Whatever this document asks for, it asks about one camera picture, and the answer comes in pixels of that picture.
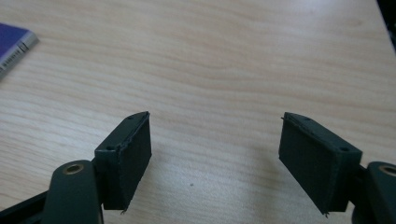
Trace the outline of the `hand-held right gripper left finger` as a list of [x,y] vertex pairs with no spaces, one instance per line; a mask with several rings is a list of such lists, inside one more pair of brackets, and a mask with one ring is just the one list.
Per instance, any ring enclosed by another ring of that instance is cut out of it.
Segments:
[[93,165],[106,210],[128,209],[151,155],[148,111],[125,118],[95,149]]

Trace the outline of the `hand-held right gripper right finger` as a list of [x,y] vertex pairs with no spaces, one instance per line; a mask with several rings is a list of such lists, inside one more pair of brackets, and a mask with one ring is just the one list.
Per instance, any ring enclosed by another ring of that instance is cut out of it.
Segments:
[[311,118],[287,112],[279,159],[323,214],[344,212],[362,152]]

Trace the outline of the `purple book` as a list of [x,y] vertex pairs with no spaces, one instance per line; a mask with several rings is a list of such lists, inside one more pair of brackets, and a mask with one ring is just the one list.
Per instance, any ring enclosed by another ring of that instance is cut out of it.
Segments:
[[37,35],[21,27],[0,23],[0,80],[39,42]]

